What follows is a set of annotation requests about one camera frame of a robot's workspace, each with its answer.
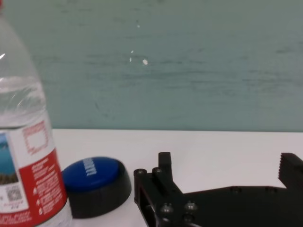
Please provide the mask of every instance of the white table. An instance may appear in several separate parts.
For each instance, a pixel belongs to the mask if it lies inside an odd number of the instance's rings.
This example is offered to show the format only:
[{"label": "white table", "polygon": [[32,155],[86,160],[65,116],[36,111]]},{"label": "white table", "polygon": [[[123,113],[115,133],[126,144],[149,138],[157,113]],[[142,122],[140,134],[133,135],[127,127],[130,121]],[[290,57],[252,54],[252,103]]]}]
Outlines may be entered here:
[{"label": "white table", "polygon": [[[183,192],[232,185],[283,186],[277,179],[280,153],[303,158],[303,133],[54,130],[62,168],[86,157],[121,160],[149,172],[158,152],[171,152],[175,183]],[[75,227],[146,227],[134,192],[120,208],[98,218],[74,220]]]}]

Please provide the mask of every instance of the plastic water bottle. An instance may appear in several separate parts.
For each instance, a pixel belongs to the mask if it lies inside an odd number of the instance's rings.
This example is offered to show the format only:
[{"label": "plastic water bottle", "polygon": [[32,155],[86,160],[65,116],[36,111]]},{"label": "plastic water bottle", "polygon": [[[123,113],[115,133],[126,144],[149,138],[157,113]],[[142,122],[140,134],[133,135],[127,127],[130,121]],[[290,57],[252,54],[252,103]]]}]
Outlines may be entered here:
[{"label": "plastic water bottle", "polygon": [[0,14],[0,227],[71,219],[40,78]]}]

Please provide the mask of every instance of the green wall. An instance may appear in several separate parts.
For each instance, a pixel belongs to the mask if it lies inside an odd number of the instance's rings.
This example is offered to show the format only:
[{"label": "green wall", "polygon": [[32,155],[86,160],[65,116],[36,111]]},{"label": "green wall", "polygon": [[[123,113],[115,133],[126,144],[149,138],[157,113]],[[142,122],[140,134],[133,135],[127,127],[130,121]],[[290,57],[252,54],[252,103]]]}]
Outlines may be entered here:
[{"label": "green wall", "polygon": [[56,128],[303,131],[302,0],[5,4]]}]

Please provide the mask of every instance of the clear plastic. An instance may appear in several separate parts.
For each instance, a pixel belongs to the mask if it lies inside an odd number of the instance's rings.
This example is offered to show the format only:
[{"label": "clear plastic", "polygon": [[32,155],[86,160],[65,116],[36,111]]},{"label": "clear plastic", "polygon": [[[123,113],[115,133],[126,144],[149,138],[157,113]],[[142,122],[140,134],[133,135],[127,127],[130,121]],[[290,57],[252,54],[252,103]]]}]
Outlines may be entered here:
[{"label": "clear plastic", "polygon": [[[0,131],[22,128],[46,112],[40,78],[22,42],[0,15]],[[41,227],[70,227],[66,206]]]}]

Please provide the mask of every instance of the barcode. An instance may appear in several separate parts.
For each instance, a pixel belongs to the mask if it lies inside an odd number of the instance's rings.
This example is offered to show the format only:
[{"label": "barcode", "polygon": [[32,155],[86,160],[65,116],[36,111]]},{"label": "barcode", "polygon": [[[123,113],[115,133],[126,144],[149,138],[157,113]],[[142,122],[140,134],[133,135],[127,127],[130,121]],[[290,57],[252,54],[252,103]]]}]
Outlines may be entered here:
[{"label": "barcode", "polygon": [[9,186],[6,188],[6,193],[10,202],[22,199],[22,194],[19,185]]}]

